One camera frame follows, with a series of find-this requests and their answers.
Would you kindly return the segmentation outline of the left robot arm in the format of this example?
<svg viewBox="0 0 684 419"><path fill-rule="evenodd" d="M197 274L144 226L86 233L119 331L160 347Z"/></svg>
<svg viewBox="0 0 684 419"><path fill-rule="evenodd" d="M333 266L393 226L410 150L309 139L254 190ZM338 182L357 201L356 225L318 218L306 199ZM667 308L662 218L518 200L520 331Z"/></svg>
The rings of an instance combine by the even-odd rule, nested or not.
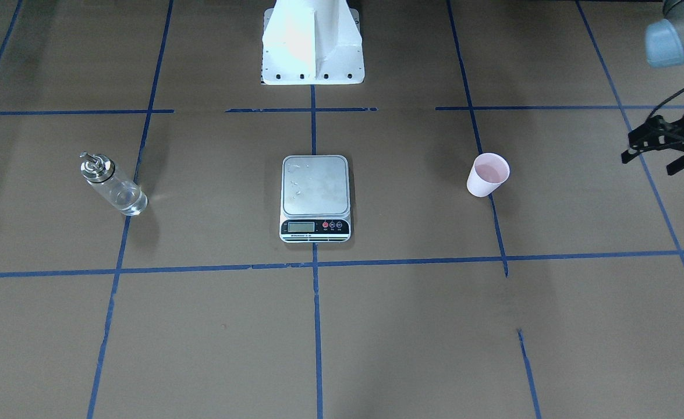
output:
<svg viewBox="0 0 684 419"><path fill-rule="evenodd" d="M653 68L684 64L684 1L664 1L664 18L647 27L645 48L647 61ZM666 166L667 175L684 170L684 114L669 122L658 114L662 106L684 93L681 88L650 111L645 121L628 133L628 148L621 154L622 164L628 164L643 153L674 150L682 155Z"/></svg>

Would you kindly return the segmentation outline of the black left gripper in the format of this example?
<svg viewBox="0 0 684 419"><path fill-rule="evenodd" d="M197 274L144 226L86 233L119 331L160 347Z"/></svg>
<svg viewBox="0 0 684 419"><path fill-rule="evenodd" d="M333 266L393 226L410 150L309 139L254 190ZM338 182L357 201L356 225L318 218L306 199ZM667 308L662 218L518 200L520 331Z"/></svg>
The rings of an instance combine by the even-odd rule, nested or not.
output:
<svg viewBox="0 0 684 419"><path fill-rule="evenodd" d="M642 153L674 150L682 156L666 166L667 175L672 176L684 169L684 114L674 122L667 122L662 116L652 114L642 125L628 133L628 148L621 154L622 164L628 164Z"/></svg>

